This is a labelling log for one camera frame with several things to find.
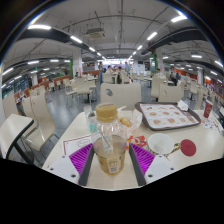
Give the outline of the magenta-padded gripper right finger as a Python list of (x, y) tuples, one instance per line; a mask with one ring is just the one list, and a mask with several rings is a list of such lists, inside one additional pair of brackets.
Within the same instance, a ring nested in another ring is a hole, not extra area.
[(129, 154), (139, 186), (150, 184), (176, 172), (176, 168), (165, 156), (154, 155), (133, 143), (129, 145)]

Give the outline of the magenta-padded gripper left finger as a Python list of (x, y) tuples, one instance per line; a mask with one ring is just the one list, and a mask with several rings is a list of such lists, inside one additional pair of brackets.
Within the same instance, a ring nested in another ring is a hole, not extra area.
[(62, 155), (47, 171), (72, 183), (85, 186), (94, 156), (92, 144), (88, 144), (71, 155)]

